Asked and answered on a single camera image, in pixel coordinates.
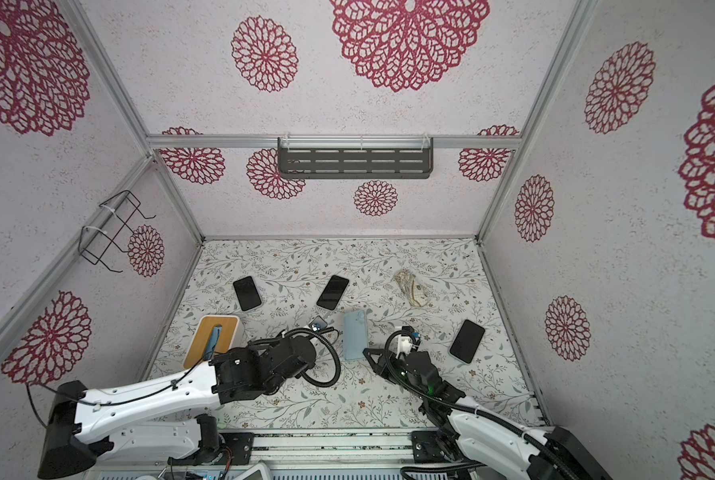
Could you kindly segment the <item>pale green phone case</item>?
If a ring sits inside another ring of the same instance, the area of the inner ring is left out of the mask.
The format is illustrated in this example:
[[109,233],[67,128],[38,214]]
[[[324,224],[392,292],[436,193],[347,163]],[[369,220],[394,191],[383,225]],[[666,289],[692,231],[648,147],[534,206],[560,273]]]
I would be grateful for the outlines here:
[[343,359],[355,361],[363,358],[369,347],[369,326],[365,310],[346,312],[343,315]]

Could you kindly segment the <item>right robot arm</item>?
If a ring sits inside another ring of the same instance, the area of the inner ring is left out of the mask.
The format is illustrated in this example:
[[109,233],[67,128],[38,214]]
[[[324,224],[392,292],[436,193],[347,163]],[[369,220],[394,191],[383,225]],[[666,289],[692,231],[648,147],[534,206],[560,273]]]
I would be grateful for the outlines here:
[[507,479],[611,477],[573,432],[524,426],[488,410],[443,380],[425,351],[365,348],[363,356],[377,375],[421,400],[419,411],[437,426],[435,442],[445,459],[481,464]]

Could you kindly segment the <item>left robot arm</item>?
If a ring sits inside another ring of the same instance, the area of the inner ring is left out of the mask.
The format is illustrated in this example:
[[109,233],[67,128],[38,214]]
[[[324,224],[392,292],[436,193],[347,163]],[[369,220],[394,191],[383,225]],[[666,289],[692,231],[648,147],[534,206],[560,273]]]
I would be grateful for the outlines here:
[[89,390],[79,381],[53,390],[38,477],[57,479],[83,472],[103,454],[97,443],[144,420],[188,408],[272,395],[289,378],[313,368],[318,333],[295,329],[271,339],[235,347],[211,360],[197,361],[181,374],[107,390]]

